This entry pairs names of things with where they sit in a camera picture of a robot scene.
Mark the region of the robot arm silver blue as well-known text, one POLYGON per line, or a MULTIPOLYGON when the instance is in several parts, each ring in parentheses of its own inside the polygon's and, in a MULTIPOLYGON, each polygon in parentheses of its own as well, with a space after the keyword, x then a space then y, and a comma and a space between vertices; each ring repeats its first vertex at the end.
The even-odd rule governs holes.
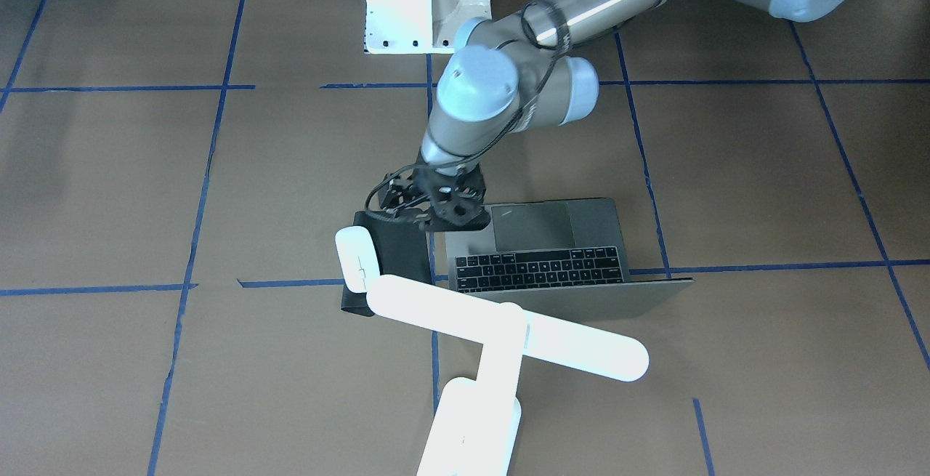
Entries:
MULTIPOLYGON (((400 216, 425 204, 412 221, 427 232, 486 227, 480 158, 508 134, 591 114, 600 81, 572 49, 668 1, 533 0, 497 21, 469 19, 456 32, 411 177, 383 194, 383 211, 400 216)), ((844 0, 734 1, 806 23, 844 0)))

